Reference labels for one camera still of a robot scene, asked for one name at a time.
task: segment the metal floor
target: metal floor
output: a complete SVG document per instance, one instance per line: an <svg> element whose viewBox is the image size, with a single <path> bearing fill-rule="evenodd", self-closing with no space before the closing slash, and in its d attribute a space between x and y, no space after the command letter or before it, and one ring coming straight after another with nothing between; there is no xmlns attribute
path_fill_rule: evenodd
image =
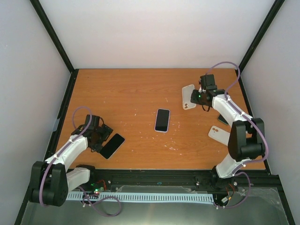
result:
<svg viewBox="0 0 300 225"><path fill-rule="evenodd" d="M231 204L241 200L234 194ZM234 209L218 209L197 203L122 203L116 217L102 217L92 208L83 208L80 201L66 201L61 207L41 207L28 203L23 225L287 225L279 196L274 189L252 192ZM97 205L107 213L115 213L118 204L103 202Z"/></svg>

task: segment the black corner post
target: black corner post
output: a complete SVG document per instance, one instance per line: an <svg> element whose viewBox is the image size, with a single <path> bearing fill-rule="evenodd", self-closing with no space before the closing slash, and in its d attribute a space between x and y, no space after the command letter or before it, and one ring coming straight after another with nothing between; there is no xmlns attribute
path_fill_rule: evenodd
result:
<svg viewBox="0 0 300 225"><path fill-rule="evenodd" d="M239 64L240 72L242 73L244 68L246 67L247 63L249 62L251 56L253 55L254 51L256 50L258 44L262 40L264 34L268 30L269 26L271 25L273 19L275 18L276 14L280 10L282 4L285 0L275 0L271 9L269 10L266 18L264 19L261 27L259 28L257 34L255 35L250 47L246 51L242 61Z"/></svg>
<svg viewBox="0 0 300 225"><path fill-rule="evenodd" d="M248 50L246 51L246 54L244 55L242 61L239 64L240 72L242 73L245 69L247 63L249 62L251 56L253 55L254 51L256 50L257 46L259 45L260 41L262 40L264 34L268 30L269 26L271 25L272 21L274 20L276 14L280 10L281 6L283 5L285 0L275 0L271 9L269 10L266 18L264 19L263 23L261 24L257 34L255 35L251 45L249 46ZM246 107L248 110L249 115L253 116L249 100L246 95L246 90L242 81L242 78L239 79L240 88L246 103ZM266 167L266 170L268 173L271 173L269 164L267 160L264 161L264 165Z"/></svg>
<svg viewBox="0 0 300 225"><path fill-rule="evenodd" d="M62 57L62 60L65 62L68 70L70 73L74 72L74 67L72 66L72 63L67 56L67 53L65 52L63 46L61 45L61 42L58 38L58 36L55 33L55 30L53 29L53 26L51 25L41 3L39 0L30 0L32 6L34 7L35 11L37 12L38 17L42 21L43 25L45 26L50 38L52 39L55 47L57 48L57 51L59 52L60 56Z"/></svg>

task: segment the white wall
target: white wall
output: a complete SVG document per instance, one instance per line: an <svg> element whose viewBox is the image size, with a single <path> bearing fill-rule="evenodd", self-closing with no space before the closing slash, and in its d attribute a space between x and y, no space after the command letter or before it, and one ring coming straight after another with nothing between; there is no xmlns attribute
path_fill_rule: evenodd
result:
<svg viewBox="0 0 300 225"><path fill-rule="evenodd" d="M75 68L239 63L273 2L41 0Z"/></svg>
<svg viewBox="0 0 300 225"><path fill-rule="evenodd" d="M69 72L29 1L0 1L0 218L13 224L45 155Z"/></svg>
<svg viewBox="0 0 300 225"><path fill-rule="evenodd" d="M300 224L300 1L285 1L242 77L256 117L265 122L269 164L279 174Z"/></svg>

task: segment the black frame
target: black frame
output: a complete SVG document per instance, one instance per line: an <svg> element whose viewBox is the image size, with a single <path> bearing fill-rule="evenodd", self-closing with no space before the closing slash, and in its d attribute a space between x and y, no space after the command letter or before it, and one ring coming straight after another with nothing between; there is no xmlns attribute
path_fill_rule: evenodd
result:
<svg viewBox="0 0 300 225"><path fill-rule="evenodd" d="M78 75L78 69L74 69L71 61L69 60L58 36L56 35L45 11L42 8L39 0L30 0L34 9L36 10L41 22L43 23L44 27L46 28L49 36L51 37L55 47L57 48L60 56L62 57L63 61L65 62L71 76L69 79L69 83L67 85L67 90L65 92L60 111L58 114L58 127L55 131L53 131L51 135L51 139L45 154L45 159L50 157L55 153L57 148L58 140L60 137L60 133L63 127L63 123L65 120L65 116L68 110L68 105L72 96L73 88L76 82L76 78ZM259 45L261 39L263 38L265 32L267 31L268 27L272 23L273 19L275 18L277 12L280 10L281 6L283 5L285 0L275 0L271 9L269 10L265 20L263 21L262 25L260 26L256 36L254 37L250 47L248 48L245 56L243 57L241 63L239 64L240 71L244 70L247 63L249 62L251 56L253 55L255 49ZM252 110L246 95L246 91L243 85L242 78L239 79L240 88L242 90L242 94L247 106L248 113L252 114ZM281 181L278 175L271 175L270 168L268 162L265 160L265 167L266 170L247 170L247 174L249 175L251 182L255 187L274 187L277 188L279 196L281 198L283 207L285 209L285 214L287 216L289 224L295 224L293 219L291 210L289 208L285 193L283 191ZM199 181L209 179L211 173L209 170L194 170L194 171L184 171L184 170L95 170L95 176L104 180L109 180L110 183L107 183L106 186L108 189L112 191L116 188L119 188L123 185L166 185L166 186L183 186L186 188L190 188L192 190L197 191L207 191L208 193L218 195L223 194L224 191L216 191L206 185L199 185ZM242 184L244 186L248 185L248 181L245 177L233 177L232 182L236 181L238 184ZM27 206L27 202L29 199L29 192L27 190L24 200L22 202L19 214L15 221L15 225L19 225L22 222L22 218Z"/></svg>

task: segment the smartphone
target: smartphone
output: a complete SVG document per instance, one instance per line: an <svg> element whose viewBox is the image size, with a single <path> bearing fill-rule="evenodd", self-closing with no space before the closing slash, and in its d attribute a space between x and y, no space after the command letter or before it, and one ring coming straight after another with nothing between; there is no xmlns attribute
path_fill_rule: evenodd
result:
<svg viewBox="0 0 300 225"><path fill-rule="evenodd" d="M119 147L125 142L125 138L119 134L115 134L111 140L106 143L106 145L101 149L100 154L109 159L118 149Z"/></svg>
<svg viewBox="0 0 300 225"><path fill-rule="evenodd" d="M221 121L222 123L228 125L227 121L225 120L225 118L220 114L219 117L217 118L219 121Z"/></svg>
<svg viewBox="0 0 300 225"><path fill-rule="evenodd" d="M158 109L156 113L154 130L158 132L166 133L169 128L170 110Z"/></svg>

